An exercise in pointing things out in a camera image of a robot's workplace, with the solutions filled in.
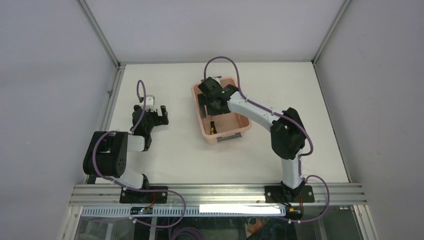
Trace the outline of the black yellow screwdriver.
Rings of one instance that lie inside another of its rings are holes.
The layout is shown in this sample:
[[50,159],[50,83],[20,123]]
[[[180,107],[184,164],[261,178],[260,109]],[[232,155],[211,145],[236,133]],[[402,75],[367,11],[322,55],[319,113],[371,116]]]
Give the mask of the black yellow screwdriver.
[[215,135],[217,133],[218,132],[217,132],[217,129],[216,129],[216,126],[215,126],[215,122],[212,120],[212,121],[210,121],[210,134]]

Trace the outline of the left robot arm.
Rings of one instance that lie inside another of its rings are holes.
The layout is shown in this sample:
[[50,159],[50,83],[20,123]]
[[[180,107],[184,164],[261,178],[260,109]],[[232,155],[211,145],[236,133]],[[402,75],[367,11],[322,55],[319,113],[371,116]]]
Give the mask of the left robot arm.
[[82,168],[86,175],[104,177],[114,184],[131,190],[131,197],[138,203],[145,203],[151,196],[148,177],[127,166],[128,152],[146,152],[152,143],[154,127],[168,125],[166,106],[160,106],[160,113],[153,106],[146,111],[133,134],[126,131],[95,131],[84,156]]

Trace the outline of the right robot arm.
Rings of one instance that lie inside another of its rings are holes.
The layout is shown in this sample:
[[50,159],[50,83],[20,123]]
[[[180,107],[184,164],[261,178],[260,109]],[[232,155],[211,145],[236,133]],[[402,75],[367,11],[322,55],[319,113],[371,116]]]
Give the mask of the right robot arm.
[[301,174],[301,157],[307,136],[298,112],[288,108],[275,112],[248,99],[235,85],[222,86],[212,77],[204,79],[197,87],[203,95],[210,115],[236,113],[259,124],[270,133],[271,148],[281,159],[283,176],[282,196],[294,203],[302,196],[306,182]]

